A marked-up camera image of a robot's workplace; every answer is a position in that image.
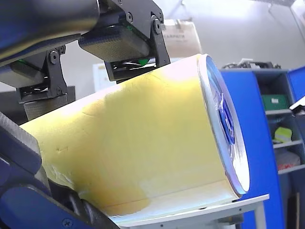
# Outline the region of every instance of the white lid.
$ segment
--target white lid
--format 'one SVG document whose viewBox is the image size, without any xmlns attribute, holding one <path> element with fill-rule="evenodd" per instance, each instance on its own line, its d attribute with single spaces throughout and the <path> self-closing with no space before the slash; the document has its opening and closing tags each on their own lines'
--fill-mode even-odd
<svg viewBox="0 0 305 229">
<path fill-rule="evenodd" d="M 202 91 L 226 175 L 235 192 L 245 194 L 250 186 L 249 166 L 233 101 L 211 57 L 202 55 L 198 62 Z"/>
</svg>

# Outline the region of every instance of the white table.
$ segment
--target white table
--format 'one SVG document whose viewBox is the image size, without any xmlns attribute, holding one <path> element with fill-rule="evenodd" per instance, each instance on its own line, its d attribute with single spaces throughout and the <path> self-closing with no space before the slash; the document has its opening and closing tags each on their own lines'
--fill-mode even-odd
<svg viewBox="0 0 305 229">
<path fill-rule="evenodd" d="M 211 222 L 213 220 L 238 215 L 248 211 L 254 211 L 257 229 L 266 229 L 264 200 L 269 199 L 269 195 L 245 199 L 234 203 L 228 203 L 202 210 L 194 210 L 181 214 L 170 215 L 155 219 L 148 219 L 121 225 L 122 229 L 178 229 L 191 228 L 195 223 Z"/>
</svg>

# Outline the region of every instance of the yellow cylinder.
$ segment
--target yellow cylinder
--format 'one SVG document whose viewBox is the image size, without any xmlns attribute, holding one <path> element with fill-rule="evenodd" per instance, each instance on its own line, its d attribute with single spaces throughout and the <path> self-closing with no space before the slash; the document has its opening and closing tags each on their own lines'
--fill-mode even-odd
<svg viewBox="0 0 305 229">
<path fill-rule="evenodd" d="M 208 55 L 80 99 L 21 126 L 47 176 L 118 224 L 238 199 L 249 189 L 233 102 Z"/>
</svg>

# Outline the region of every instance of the green box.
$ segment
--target green box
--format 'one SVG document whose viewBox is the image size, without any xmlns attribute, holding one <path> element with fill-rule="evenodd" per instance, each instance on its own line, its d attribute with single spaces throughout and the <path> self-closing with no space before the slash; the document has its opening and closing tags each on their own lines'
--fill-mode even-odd
<svg viewBox="0 0 305 229">
<path fill-rule="evenodd" d="M 284 94 L 264 94 L 262 98 L 266 111 L 288 109 L 287 96 Z"/>
</svg>

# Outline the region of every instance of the bolt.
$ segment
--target bolt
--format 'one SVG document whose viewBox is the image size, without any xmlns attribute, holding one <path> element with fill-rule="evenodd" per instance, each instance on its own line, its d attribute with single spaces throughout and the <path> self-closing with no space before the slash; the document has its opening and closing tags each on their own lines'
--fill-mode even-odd
<svg viewBox="0 0 305 229">
<path fill-rule="evenodd" d="M 132 23 L 132 21 L 133 21 L 133 16 L 132 16 L 132 14 L 131 14 L 130 12 L 127 13 L 127 15 L 126 15 L 126 20 L 127 20 L 128 22 Z"/>
<path fill-rule="evenodd" d="M 161 31 L 161 25 L 160 25 L 160 21 L 158 19 L 155 19 L 153 21 L 153 28 L 154 28 L 154 31 L 157 33 L 157 34 L 160 34 L 162 31 Z"/>
<path fill-rule="evenodd" d="M 63 221 L 62 221 L 62 226 L 64 228 L 70 228 L 72 227 L 73 225 L 73 221 L 71 219 L 68 219 L 68 218 L 65 218 Z"/>
<path fill-rule="evenodd" d="M 59 52 L 60 52 L 61 54 L 63 54 L 63 53 L 65 52 L 65 49 L 64 49 L 63 46 L 59 47 Z"/>
<path fill-rule="evenodd" d="M 56 92 L 57 92 L 57 94 L 61 94 L 62 93 L 61 87 L 57 87 Z"/>
<path fill-rule="evenodd" d="M 56 51 L 51 51 L 50 52 L 50 61 L 52 64 L 56 64 L 57 61 L 59 60 L 59 54 Z"/>
</svg>

